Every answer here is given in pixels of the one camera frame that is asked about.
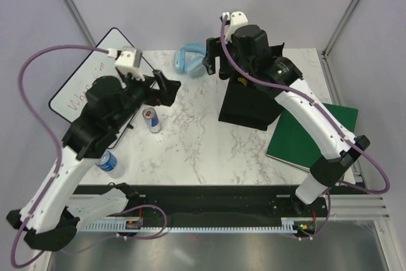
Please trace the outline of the blue silver energy drink can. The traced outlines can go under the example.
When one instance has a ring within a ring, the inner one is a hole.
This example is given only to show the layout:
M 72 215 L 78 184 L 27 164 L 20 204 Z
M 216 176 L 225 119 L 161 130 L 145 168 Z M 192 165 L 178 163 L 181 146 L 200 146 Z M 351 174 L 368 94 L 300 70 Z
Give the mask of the blue silver energy drink can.
M 158 115 L 153 107 L 143 109 L 142 116 L 151 133 L 158 133 L 162 129 Z

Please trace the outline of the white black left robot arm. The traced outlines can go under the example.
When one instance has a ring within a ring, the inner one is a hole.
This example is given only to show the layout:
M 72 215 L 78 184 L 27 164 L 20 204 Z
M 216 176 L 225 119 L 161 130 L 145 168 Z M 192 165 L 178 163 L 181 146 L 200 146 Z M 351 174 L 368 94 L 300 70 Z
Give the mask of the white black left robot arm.
M 25 232 L 31 249 L 59 251 L 89 223 L 121 212 L 137 213 L 139 200 L 125 183 L 78 206 L 68 206 L 67 201 L 141 106 L 170 107 L 180 87 L 180 81 L 167 79 L 160 70 L 140 80 L 119 74 L 94 81 L 80 116 L 56 143 L 57 160 L 45 181 L 24 208 L 6 217 L 18 232 Z

